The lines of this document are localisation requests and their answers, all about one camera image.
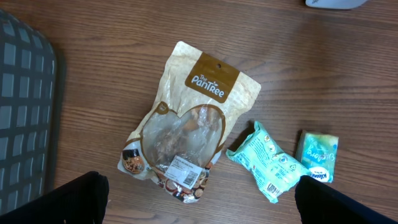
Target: wooden table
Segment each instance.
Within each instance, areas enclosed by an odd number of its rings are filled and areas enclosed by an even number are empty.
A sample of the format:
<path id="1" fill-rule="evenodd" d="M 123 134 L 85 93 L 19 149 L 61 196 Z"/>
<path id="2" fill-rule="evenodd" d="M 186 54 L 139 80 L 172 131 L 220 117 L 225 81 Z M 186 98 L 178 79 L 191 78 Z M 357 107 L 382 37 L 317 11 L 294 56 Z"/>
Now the wooden table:
<path id="1" fill-rule="evenodd" d="M 269 0 L 19 0 L 0 7 L 65 53 L 55 185 L 89 170 L 106 175 L 105 223 L 300 223 L 294 189 L 271 204 L 225 155 L 201 201 L 190 205 L 117 170 L 179 40 L 262 85 L 226 146 L 237 147 L 254 120 L 289 154 L 301 129 L 339 136 L 331 186 L 398 220 L 397 1 L 370 0 L 352 11 Z"/>

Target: the pantree bag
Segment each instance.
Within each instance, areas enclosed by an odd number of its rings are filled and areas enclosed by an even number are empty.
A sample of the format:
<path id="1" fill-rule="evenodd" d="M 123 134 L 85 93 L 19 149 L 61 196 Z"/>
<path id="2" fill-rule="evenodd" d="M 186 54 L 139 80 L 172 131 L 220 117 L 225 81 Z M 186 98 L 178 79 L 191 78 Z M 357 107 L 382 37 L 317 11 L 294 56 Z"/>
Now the the pantree bag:
<path id="1" fill-rule="evenodd" d="M 250 110 L 260 89 L 244 73 L 179 42 L 118 169 L 152 179 L 185 203 L 196 202 L 237 118 Z"/>

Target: gray plastic basket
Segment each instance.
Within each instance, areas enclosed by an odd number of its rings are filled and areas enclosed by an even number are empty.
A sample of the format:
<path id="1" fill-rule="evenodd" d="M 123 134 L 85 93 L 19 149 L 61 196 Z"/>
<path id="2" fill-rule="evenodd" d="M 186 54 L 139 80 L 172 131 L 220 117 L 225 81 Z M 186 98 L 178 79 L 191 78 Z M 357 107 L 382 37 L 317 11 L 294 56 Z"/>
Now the gray plastic basket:
<path id="1" fill-rule="evenodd" d="M 0 10 L 0 20 L 1 215 L 41 196 L 45 182 L 53 184 L 55 154 L 49 143 L 57 54 L 40 32 L 14 16 Z M 55 150 L 56 144 L 50 147 Z"/>

